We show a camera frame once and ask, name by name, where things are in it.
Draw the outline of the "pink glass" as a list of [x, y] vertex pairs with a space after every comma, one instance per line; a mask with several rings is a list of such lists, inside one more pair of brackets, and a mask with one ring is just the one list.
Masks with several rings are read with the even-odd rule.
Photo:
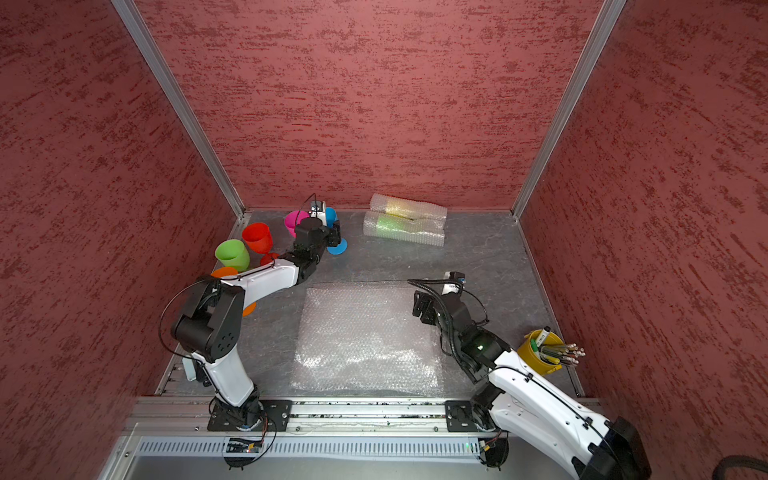
[[309, 217], [310, 214], [307, 211], [292, 211], [284, 218], [284, 226], [290, 235], [295, 238], [296, 228], [301, 224], [303, 220], [308, 219]]

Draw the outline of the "blue glass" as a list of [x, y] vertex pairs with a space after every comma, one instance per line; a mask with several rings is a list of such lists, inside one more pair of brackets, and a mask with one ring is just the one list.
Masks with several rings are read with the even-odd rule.
[[332, 207], [325, 207], [325, 221], [326, 226], [330, 230], [330, 238], [327, 251], [331, 255], [343, 254], [347, 249], [348, 242], [341, 235], [341, 227], [338, 220], [338, 215]]

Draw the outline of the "red wine glass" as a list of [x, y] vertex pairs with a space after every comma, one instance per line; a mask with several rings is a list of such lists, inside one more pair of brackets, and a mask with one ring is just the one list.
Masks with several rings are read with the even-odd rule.
[[243, 230], [241, 237], [246, 246], [260, 256], [260, 266], [266, 266], [278, 257], [273, 251], [273, 238], [267, 224], [251, 224]]

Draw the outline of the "light green glass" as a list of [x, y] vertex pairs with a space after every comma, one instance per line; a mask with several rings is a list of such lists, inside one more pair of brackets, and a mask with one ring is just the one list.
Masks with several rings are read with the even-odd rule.
[[363, 220], [363, 234], [377, 238], [443, 247], [445, 231], [436, 220], [411, 220], [368, 211]]

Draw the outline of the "orange glass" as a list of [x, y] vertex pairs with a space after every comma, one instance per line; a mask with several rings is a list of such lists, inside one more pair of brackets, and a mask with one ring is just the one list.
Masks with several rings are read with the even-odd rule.
[[[236, 276], [237, 274], [238, 274], [238, 271], [234, 267], [221, 267], [221, 268], [218, 268], [217, 270], [214, 270], [211, 273], [211, 275], [213, 277], [219, 278], [219, 279], [224, 278], [224, 277], [233, 277], [233, 276]], [[245, 306], [245, 309], [242, 312], [242, 316], [243, 317], [247, 317], [247, 316], [251, 315], [254, 312], [254, 310], [256, 309], [256, 307], [257, 307], [257, 303], [256, 302], [252, 302], [250, 304], [247, 304]]]

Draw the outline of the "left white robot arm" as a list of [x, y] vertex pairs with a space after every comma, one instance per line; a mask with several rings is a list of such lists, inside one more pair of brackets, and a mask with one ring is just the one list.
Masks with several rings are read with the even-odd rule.
[[207, 276], [190, 287], [171, 336], [202, 365], [217, 405], [243, 428], [251, 428], [262, 410], [237, 351], [243, 316], [259, 300], [306, 281], [323, 254], [342, 245], [340, 222], [312, 214], [296, 226], [292, 249], [269, 264], [222, 278]]

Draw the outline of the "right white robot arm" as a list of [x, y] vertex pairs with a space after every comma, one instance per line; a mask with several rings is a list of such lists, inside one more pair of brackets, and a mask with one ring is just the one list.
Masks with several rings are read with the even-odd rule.
[[413, 314], [436, 326], [459, 368], [478, 385], [473, 423], [519, 437], [574, 479], [648, 479], [650, 462], [637, 429], [574, 400], [535, 372], [512, 347], [472, 319], [456, 280], [410, 280]]

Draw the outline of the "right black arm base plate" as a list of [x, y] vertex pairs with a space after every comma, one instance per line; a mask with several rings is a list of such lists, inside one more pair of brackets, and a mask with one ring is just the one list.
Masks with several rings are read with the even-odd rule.
[[447, 430], [451, 433], [496, 433], [487, 405], [472, 400], [447, 400], [444, 404]]

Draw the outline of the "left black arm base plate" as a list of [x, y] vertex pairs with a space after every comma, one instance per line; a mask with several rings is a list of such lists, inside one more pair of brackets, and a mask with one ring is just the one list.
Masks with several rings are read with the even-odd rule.
[[217, 397], [209, 407], [207, 430], [210, 432], [261, 432], [271, 429], [284, 432], [290, 418], [290, 400], [250, 400], [233, 407]]

